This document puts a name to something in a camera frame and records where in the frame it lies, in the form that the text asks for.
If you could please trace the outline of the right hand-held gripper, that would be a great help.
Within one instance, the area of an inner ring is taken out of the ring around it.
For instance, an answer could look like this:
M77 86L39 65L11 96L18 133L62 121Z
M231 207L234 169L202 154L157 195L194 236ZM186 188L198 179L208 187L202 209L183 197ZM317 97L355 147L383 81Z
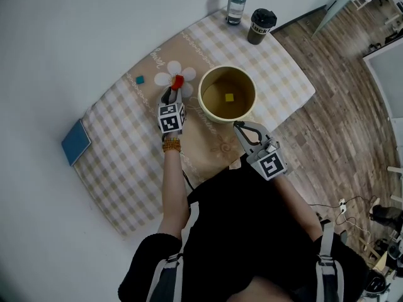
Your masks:
M238 141L248 154L246 162L266 181L287 171L279 142L269 136L263 125L235 121L233 127Z

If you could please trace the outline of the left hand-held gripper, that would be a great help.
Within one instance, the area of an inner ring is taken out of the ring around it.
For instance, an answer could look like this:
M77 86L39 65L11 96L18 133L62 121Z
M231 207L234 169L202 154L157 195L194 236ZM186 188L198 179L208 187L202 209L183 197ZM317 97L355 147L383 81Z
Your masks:
M158 125L162 134L182 134L186 112L182 103L181 88L174 90L169 86L161 96L161 103L158 107Z

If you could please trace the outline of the person's right forearm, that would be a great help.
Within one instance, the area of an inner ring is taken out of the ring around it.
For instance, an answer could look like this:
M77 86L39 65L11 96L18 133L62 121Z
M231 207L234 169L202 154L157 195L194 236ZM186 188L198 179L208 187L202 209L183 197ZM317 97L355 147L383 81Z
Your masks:
M315 242L323 234L320 221L315 211L307 204L285 175L271 180L277 188L290 214L302 227L310 239Z

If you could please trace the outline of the person's left forearm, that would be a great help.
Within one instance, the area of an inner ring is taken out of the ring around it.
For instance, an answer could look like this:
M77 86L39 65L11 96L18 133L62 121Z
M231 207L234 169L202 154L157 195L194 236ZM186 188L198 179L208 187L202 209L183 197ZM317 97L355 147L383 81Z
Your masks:
M190 211L181 158L175 149L164 153L162 210L163 217L158 232L181 239L181 231L187 224Z

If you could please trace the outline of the round cream cardboard bucket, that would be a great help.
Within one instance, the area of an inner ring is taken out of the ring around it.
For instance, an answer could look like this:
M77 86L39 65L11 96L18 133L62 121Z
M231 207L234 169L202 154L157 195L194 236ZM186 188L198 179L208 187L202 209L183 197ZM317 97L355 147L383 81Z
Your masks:
M225 101L232 93L234 102ZM256 84L239 67L220 65L208 70L198 85L198 102L207 118L216 123L230 123L244 119L257 100Z

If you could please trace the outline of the beige checked tablecloth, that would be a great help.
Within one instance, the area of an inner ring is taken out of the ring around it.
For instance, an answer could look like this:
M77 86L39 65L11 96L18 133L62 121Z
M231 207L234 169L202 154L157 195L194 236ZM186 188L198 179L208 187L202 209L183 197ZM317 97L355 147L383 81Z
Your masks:
M82 118L91 145L74 168L106 219L122 236L162 212L163 152L157 97L172 78L184 76L186 123L181 136L183 169L192 186L235 162L243 153L230 123L207 118L198 102L202 76L218 65L245 70L257 100L247 120L274 130L301 108L315 88L272 36L247 41L250 18L237 26L220 10L151 51L94 103ZM143 76L145 82L136 84Z

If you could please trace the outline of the person's black clothing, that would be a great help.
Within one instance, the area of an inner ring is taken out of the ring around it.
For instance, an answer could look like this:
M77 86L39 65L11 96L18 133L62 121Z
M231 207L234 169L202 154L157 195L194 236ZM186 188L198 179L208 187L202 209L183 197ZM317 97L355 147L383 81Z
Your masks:
M313 242L273 182L248 165L187 193L181 239L140 243L118 288L121 302L358 302L365 261L322 225Z

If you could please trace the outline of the blue notebook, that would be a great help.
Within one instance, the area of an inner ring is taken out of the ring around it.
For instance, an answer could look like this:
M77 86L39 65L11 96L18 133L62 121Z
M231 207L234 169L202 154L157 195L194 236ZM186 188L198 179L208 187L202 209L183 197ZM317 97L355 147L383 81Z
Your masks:
M82 123L78 120L61 142L70 166L73 166L91 145L91 139Z

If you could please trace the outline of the black tumbler cup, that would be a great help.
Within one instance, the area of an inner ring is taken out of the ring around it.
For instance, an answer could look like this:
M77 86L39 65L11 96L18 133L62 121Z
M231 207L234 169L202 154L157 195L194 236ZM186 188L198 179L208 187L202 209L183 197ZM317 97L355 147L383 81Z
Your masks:
M251 25L247 40L253 45L259 45L265 36L276 26L277 17L274 12L264 8L256 9L251 16Z

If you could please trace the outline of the clear bottle with teal lid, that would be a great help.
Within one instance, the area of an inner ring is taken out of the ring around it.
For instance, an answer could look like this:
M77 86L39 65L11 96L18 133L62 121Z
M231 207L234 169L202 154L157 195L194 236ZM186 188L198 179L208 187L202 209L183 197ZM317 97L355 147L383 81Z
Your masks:
M230 25L238 25L247 0L228 0L226 22Z

